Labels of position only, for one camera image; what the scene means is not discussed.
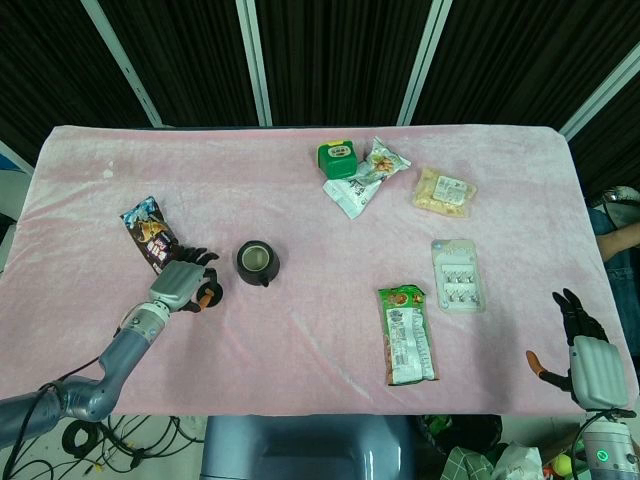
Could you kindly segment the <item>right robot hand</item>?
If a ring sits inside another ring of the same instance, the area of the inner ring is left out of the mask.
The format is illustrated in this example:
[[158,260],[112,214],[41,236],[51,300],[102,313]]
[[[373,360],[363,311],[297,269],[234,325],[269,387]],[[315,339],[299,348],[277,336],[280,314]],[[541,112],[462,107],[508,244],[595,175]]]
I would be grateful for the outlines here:
[[609,341],[603,326],[586,312],[572,291],[554,292],[552,298],[562,315],[569,369],[566,375],[553,373],[528,350],[526,359],[531,371],[540,380],[569,393],[585,411],[623,409],[629,403],[629,394],[618,347]]

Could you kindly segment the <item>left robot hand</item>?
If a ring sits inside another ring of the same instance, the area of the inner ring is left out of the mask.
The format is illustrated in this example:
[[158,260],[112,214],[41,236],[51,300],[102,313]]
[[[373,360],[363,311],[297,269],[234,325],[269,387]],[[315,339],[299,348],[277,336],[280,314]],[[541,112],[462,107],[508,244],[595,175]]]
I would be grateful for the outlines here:
[[170,312],[199,313],[216,306],[223,298],[215,268],[219,255],[204,247],[176,246],[172,260],[151,285],[150,299],[159,301]]

